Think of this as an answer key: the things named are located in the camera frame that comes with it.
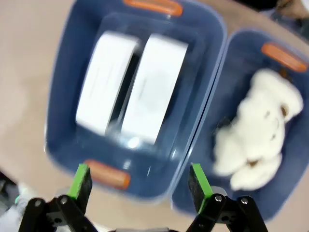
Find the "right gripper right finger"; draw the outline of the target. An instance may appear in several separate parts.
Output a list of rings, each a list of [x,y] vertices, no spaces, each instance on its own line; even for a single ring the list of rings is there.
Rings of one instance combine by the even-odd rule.
[[[214,193],[198,163],[191,164],[188,186],[197,216],[188,232],[211,232],[216,224],[224,224],[231,232],[266,232],[259,209],[249,196],[232,200]]]

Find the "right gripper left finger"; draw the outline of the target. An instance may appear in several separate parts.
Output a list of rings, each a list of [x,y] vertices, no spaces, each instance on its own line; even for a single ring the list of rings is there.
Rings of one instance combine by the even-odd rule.
[[[59,226],[68,226],[71,232],[93,232],[94,225],[85,216],[92,189],[90,168],[78,166],[67,194],[46,202],[42,198],[29,200],[20,224],[22,232],[55,232]]]

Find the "person left hand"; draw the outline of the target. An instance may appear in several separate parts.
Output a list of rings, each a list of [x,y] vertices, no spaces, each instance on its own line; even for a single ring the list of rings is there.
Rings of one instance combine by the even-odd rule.
[[[309,0],[279,0],[276,8],[284,16],[292,18],[309,17]]]

